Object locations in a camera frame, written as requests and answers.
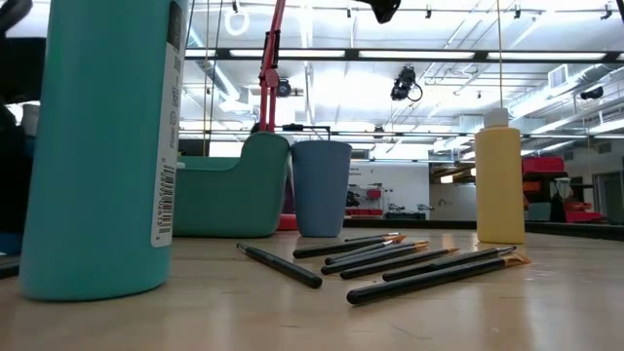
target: barcode label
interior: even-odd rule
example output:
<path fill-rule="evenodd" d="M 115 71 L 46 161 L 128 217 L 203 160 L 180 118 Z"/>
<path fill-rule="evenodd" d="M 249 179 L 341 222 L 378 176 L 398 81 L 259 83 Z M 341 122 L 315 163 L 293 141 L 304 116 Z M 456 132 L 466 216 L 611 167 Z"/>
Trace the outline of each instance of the barcode label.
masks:
<path fill-rule="evenodd" d="M 185 32 L 185 24 L 181 7 L 176 1 L 171 1 L 152 215 L 151 244 L 156 248 L 170 245 L 174 235 L 177 129 L 182 85 L 181 61 L 185 44 L 182 33 Z"/>

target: white wall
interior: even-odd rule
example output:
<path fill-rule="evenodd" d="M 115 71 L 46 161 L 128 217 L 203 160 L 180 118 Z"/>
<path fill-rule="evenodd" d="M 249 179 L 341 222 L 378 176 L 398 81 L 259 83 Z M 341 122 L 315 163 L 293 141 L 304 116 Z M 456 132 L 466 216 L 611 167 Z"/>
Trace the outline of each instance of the white wall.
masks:
<path fill-rule="evenodd" d="M 431 184 L 432 220 L 477 220 L 475 185 Z"/>
<path fill-rule="evenodd" d="M 429 206 L 429 165 L 417 163 L 391 164 L 382 162 L 351 162 L 349 184 L 366 186 L 382 183 L 386 189 L 385 206 L 405 206 L 416 212 L 418 204 Z"/>

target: air duct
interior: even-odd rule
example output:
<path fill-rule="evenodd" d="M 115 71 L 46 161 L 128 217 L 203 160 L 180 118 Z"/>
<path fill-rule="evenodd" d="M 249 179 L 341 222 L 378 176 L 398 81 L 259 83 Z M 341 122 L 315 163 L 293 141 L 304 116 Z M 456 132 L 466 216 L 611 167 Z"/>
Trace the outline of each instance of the air duct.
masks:
<path fill-rule="evenodd" d="M 611 74 L 620 71 L 620 64 L 570 64 L 564 81 L 551 88 L 552 82 L 545 82 L 513 101 L 509 102 L 508 109 L 512 118 L 518 119 L 542 109 L 560 98 L 591 89 L 597 84 L 610 80 Z"/>

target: plastic bin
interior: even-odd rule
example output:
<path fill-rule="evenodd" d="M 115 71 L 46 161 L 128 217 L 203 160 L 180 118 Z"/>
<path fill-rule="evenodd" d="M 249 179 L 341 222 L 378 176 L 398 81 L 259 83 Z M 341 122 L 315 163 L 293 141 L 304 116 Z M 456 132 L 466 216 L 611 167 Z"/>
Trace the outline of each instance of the plastic bin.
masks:
<path fill-rule="evenodd" d="M 174 235 L 261 238 L 278 227 L 289 143 L 257 133 L 240 158 L 180 157 L 175 184 Z"/>

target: table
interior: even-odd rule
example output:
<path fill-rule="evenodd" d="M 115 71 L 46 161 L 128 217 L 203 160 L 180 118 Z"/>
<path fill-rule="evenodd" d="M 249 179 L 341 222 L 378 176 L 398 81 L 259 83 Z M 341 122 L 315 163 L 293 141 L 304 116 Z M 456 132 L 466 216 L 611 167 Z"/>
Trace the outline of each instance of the table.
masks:
<path fill-rule="evenodd" d="M 472 231 L 402 232 L 432 249 L 490 247 Z M 339 241 L 286 232 L 247 242 L 291 257 L 295 248 Z M 20 297 L 16 279 L 2 280 L 0 350 L 569 351 L 624 343 L 624 243 L 527 234 L 520 252 L 529 266 L 352 307 L 346 293 L 378 274 L 324 277 L 314 291 L 245 257 L 236 242 L 175 239 L 167 284 L 126 298 L 35 302 Z M 318 272 L 322 261 L 297 262 Z"/>

